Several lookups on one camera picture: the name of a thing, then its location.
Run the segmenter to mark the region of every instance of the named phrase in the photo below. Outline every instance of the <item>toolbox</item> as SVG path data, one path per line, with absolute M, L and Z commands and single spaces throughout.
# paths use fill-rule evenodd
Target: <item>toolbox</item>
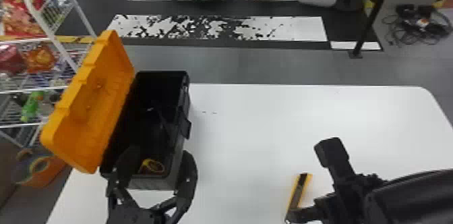
M 55 105 L 41 143 L 81 172 L 99 167 L 107 179 L 120 155 L 139 146 L 141 163 L 134 163 L 128 188 L 174 190 L 191 128 L 189 77 L 134 74 L 117 33 L 104 31 Z M 146 161 L 157 168 L 144 172 Z

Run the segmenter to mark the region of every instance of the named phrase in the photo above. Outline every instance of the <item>chip bag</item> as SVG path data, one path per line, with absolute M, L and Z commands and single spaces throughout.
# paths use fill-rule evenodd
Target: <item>chip bag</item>
M 44 0 L 33 0 L 33 6 L 40 9 Z M 24 0 L 3 0 L 3 25 L 5 34 L 13 36 L 45 36 L 39 24 L 34 20 Z
M 40 45 L 31 51 L 24 54 L 24 59 L 27 64 L 28 73 L 48 72 L 50 71 L 57 59 L 52 53 L 52 50 L 47 45 Z

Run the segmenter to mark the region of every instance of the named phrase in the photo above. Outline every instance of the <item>metal wire shelf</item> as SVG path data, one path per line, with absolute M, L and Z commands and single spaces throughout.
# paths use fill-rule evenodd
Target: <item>metal wire shelf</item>
M 69 0 L 46 0 L 38 12 L 49 29 L 56 32 L 73 7 Z
M 0 116 L 0 128 L 13 128 L 13 127 L 25 127 L 31 125 L 40 125 L 42 123 L 42 117 L 36 116 L 30 118 L 26 123 L 20 120 L 22 116 L 22 108 L 15 102 L 10 101 L 7 98 L 2 106 L 5 105 L 3 114 Z
M 21 54 L 35 49 L 39 44 L 48 45 L 54 57 L 58 59 L 52 70 L 29 74 L 22 72 L 10 77 L 0 77 L 0 94 L 12 92 L 30 92 L 34 90 L 61 89 L 66 88 L 76 72 L 68 61 L 62 56 L 59 50 L 48 43 L 47 38 L 35 38 L 24 40 L 11 40 L 0 43 L 0 45 L 16 45 Z M 70 56 L 72 63 L 77 67 L 81 66 L 85 56 L 91 48 L 92 43 L 63 43 L 65 52 Z

